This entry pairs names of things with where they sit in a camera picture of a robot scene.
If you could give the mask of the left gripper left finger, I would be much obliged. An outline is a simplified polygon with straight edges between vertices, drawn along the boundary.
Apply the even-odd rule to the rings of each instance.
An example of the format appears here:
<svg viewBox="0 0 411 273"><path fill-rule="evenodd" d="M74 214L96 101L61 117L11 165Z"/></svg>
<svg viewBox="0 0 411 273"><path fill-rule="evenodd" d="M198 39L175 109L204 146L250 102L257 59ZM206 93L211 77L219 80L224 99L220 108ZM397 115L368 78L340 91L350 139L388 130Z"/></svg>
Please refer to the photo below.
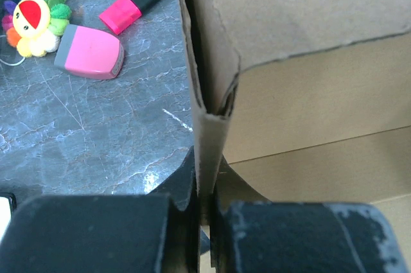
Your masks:
<svg viewBox="0 0 411 273"><path fill-rule="evenodd" d="M25 202L1 240L2 272L197 272L195 157L146 195Z"/></svg>

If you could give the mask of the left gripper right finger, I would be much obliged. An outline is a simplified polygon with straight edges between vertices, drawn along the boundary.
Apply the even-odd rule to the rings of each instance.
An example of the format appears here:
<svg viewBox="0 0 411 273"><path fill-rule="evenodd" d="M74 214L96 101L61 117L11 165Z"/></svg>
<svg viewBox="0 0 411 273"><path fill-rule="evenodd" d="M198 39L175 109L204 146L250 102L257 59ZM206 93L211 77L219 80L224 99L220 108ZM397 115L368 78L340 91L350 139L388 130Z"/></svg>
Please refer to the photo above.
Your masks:
<svg viewBox="0 0 411 273"><path fill-rule="evenodd" d="M222 161L210 219L217 272L407 272L394 231L374 206L272 202Z"/></svg>

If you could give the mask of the brown cardboard box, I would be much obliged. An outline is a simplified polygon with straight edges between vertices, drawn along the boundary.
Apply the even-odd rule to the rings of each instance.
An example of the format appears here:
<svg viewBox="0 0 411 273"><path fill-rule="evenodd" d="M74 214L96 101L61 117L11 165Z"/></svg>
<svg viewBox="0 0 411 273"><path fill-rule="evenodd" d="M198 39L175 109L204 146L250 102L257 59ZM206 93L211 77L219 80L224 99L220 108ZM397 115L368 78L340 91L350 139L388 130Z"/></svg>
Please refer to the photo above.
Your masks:
<svg viewBox="0 0 411 273"><path fill-rule="evenodd" d="M227 161L276 201L374 204L410 245L410 0L179 0L201 221Z"/></svg>

